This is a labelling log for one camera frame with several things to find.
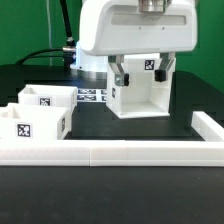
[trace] black cable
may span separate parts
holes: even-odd
[[[73,37],[72,37],[72,29],[71,29],[71,25],[70,25],[66,0],[60,0],[60,3],[61,3],[64,24],[65,24],[65,33],[67,36],[67,46],[74,47],[75,41],[73,40]]]
[[[43,54],[43,53],[48,53],[48,52],[55,52],[55,51],[63,51],[62,48],[52,48],[52,49],[44,49],[44,50],[40,50],[40,51],[35,51],[31,54],[28,54],[27,56],[25,56],[24,58],[20,59],[19,61],[16,62],[16,65],[22,65],[27,59],[38,55],[38,54]]]
[[[64,58],[64,55],[40,55],[40,56],[29,56],[24,59],[23,63],[27,61],[28,59],[32,58]]]

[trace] metal component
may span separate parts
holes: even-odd
[[[124,73],[122,63],[124,63],[124,55],[113,55],[108,57],[109,65],[115,74],[114,83],[116,86],[128,86],[129,75]]]
[[[65,53],[75,53],[76,52],[76,48],[75,47],[63,47],[63,52]]]
[[[162,61],[157,70],[155,70],[155,81],[164,82],[167,80],[167,74],[172,64],[174,63],[175,53],[160,54]]]
[[[140,12],[166,12],[166,7],[172,0],[139,0]]]
[[[107,79],[106,72],[90,72],[90,71],[72,69],[72,74],[73,75],[77,74],[78,76],[81,76],[86,79],[91,79],[91,80],[106,80]]]

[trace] green backdrop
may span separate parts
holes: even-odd
[[[23,56],[49,48],[46,0],[0,0],[0,65],[13,64]],[[49,0],[52,46],[65,45],[60,1]],[[67,0],[71,26],[78,40],[81,0]],[[198,5],[199,37],[191,53],[177,54],[177,70],[189,71],[224,92],[224,1],[201,0]],[[27,64],[49,64],[33,59]],[[62,65],[61,59],[53,61]]]

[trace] open box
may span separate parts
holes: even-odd
[[[131,55],[124,58],[129,85],[116,85],[116,74],[108,66],[107,106],[119,118],[169,116],[170,92],[175,61],[166,81],[155,81],[155,70],[161,63],[158,55]]]
[[[71,115],[67,108],[15,103],[0,108],[0,138],[3,140],[57,140],[63,139],[69,131]]]
[[[67,107],[72,114],[77,105],[77,87],[26,85],[18,99],[20,104]]]

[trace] black tabletop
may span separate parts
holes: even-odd
[[[0,66],[0,106],[26,84],[106,88],[62,67]],[[119,120],[103,103],[78,103],[66,139],[202,140],[192,112],[223,125],[224,95],[176,72],[168,118]],[[223,223],[224,169],[205,167],[0,167],[0,223]]]

